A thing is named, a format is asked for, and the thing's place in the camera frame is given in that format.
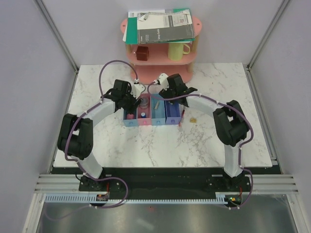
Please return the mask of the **red pen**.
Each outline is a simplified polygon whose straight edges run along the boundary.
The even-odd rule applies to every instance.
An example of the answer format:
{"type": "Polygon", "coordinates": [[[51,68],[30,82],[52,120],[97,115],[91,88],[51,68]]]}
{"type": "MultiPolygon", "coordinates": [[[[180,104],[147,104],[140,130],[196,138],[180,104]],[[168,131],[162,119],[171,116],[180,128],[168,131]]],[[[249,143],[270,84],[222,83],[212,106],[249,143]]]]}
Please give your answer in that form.
{"type": "Polygon", "coordinates": [[[181,113],[181,119],[180,119],[179,124],[178,124],[179,130],[182,130],[182,122],[183,122],[183,119],[184,119],[185,110],[186,110],[186,107],[184,106],[183,110],[182,110],[182,113],[181,113]]]}

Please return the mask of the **purple blue bin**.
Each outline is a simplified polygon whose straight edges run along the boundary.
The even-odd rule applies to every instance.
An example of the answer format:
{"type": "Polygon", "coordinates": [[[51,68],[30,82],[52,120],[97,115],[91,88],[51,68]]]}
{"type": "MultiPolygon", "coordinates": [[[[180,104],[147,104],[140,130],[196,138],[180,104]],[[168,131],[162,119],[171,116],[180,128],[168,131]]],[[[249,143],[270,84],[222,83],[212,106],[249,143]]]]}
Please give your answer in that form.
{"type": "Polygon", "coordinates": [[[178,125],[181,120],[179,103],[165,101],[166,125],[178,125]]]}

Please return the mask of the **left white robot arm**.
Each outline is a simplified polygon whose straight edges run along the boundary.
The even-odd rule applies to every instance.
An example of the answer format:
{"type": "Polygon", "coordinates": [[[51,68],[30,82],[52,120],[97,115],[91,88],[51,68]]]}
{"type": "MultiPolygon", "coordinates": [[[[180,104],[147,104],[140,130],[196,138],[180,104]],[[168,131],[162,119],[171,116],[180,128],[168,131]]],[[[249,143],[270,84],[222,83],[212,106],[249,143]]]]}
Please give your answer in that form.
{"type": "Polygon", "coordinates": [[[83,173],[91,178],[90,186],[96,191],[105,189],[107,180],[101,176],[102,166],[93,154],[93,128],[107,116],[123,109],[130,114],[141,104],[145,86],[136,82],[115,80],[114,85],[94,106],[80,115],[65,114],[62,120],[57,148],[64,152],[67,161],[77,163],[83,173]]]}

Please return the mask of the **clear purple round container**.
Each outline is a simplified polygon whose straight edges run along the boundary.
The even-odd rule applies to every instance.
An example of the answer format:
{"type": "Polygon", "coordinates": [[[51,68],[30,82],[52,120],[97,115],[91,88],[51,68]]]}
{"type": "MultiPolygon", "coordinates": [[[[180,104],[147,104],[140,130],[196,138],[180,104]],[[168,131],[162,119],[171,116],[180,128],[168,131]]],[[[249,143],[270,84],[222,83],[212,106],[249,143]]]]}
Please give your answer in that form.
{"type": "Polygon", "coordinates": [[[141,98],[141,103],[140,103],[139,107],[141,109],[146,109],[149,106],[149,102],[150,102],[149,98],[141,98]]]}

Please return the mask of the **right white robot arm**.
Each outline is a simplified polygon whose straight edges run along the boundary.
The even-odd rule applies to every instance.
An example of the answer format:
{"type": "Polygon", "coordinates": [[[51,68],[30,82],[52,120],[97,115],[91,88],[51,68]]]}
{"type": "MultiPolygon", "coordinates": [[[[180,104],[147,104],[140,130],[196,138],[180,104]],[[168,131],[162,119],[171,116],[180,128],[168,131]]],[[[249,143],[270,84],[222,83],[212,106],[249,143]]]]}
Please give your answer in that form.
{"type": "Polygon", "coordinates": [[[179,74],[168,76],[162,73],[155,84],[161,86],[159,95],[163,99],[201,111],[213,118],[216,134],[225,150],[223,187],[228,191],[238,188],[245,176],[241,165],[241,146],[250,131],[240,104],[235,100],[224,104],[202,95],[196,88],[187,87],[179,74]]]}

